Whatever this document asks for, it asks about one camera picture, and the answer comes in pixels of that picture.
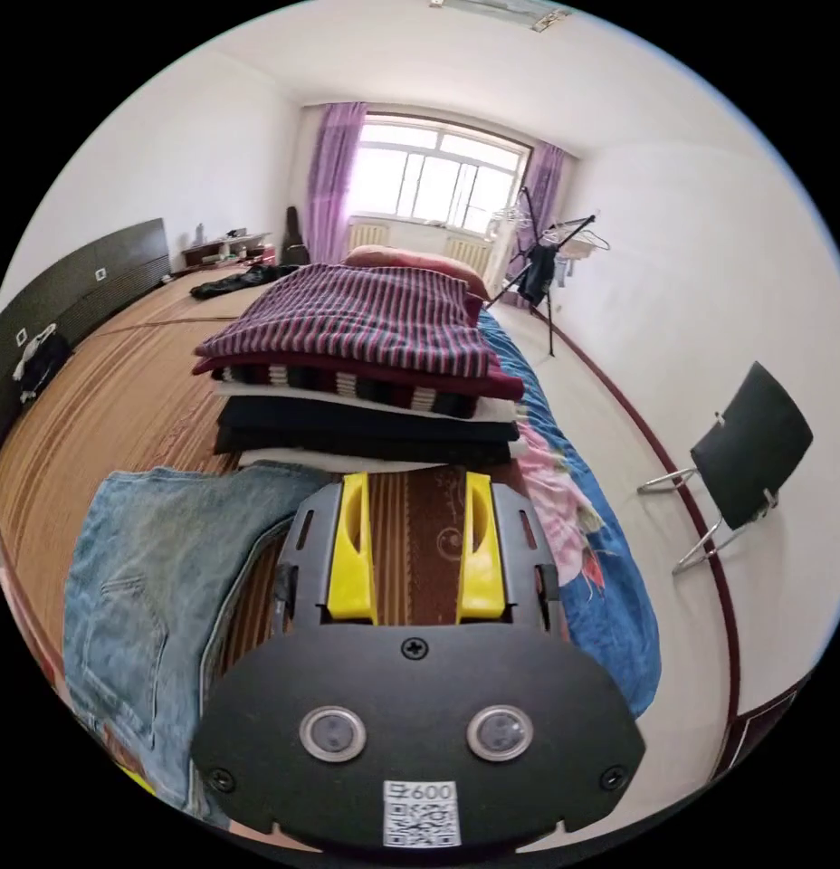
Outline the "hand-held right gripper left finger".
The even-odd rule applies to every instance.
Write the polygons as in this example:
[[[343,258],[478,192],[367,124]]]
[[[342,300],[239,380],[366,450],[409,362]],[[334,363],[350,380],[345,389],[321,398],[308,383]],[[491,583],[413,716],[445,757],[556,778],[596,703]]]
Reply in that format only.
[[[377,593],[366,473],[343,477],[326,608],[336,622],[376,623]]]

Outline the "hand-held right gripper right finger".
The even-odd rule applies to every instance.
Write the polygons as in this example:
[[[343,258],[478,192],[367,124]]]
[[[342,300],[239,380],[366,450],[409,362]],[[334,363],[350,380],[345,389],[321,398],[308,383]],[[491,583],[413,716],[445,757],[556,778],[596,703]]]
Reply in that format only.
[[[465,475],[463,551],[456,621],[498,621],[505,607],[492,480],[485,474],[468,472]]]

